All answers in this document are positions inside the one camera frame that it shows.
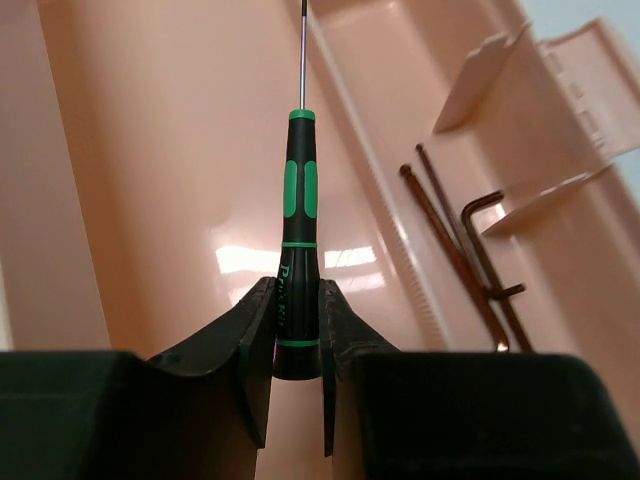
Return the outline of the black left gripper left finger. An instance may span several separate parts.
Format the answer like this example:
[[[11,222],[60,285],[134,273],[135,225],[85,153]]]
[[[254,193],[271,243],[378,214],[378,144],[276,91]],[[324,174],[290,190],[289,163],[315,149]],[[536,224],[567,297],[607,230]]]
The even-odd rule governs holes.
[[[266,443],[275,281],[144,360],[124,351],[1,356],[5,479],[251,479]]]

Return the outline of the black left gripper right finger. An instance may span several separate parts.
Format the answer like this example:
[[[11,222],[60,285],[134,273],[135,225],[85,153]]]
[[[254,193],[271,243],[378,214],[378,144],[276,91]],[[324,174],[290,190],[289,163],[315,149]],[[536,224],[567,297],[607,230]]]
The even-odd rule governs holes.
[[[319,287],[324,453],[337,479],[635,479],[603,382],[559,354],[406,352]]]

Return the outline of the large brown hex key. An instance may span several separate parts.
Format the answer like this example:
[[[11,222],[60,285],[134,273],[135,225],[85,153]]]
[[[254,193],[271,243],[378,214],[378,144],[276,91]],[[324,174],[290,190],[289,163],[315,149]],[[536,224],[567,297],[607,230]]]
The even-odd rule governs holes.
[[[480,282],[475,279],[465,255],[456,246],[426,191],[413,173],[411,166],[409,164],[401,165],[399,174],[425,215],[441,249],[482,318],[484,326],[491,337],[493,350],[497,353],[508,353],[510,351],[510,341],[504,327],[493,308],[489,305],[485,291]]]

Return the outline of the black green precision screwdriver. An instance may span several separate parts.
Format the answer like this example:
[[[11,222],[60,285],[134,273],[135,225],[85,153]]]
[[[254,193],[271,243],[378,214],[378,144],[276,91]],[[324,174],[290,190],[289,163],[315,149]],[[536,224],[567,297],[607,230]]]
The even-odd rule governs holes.
[[[320,375],[318,166],[316,117],[306,108],[308,3],[301,3],[299,106],[288,119],[283,235],[277,274],[274,376],[289,381]]]

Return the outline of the pink plastic toolbox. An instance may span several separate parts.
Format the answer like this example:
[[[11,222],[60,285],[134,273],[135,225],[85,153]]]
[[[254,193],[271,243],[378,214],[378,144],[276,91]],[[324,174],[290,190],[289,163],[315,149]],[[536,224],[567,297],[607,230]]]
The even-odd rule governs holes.
[[[1,5],[1,356],[148,360],[275,281],[251,479],[337,479],[322,364],[274,376],[301,1]],[[587,363],[639,459],[639,64],[603,18],[541,39],[517,1],[309,1],[320,282],[406,352],[493,344],[399,174],[475,216],[532,353]]]

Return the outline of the small brown hex key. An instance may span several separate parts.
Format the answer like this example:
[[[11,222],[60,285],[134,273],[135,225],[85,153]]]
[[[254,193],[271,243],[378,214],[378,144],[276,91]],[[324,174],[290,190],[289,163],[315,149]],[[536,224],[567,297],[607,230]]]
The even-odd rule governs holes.
[[[487,297],[494,301],[508,301],[514,296],[522,294],[526,290],[523,283],[515,283],[506,286],[498,272],[498,268],[492,257],[492,250],[488,241],[484,239],[479,227],[476,225],[475,216],[498,205],[504,199],[501,190],[497,190],[476,198],[466,204],[460,214],[464,231],[471,244],[473,260],[480,275],[481,284]]]

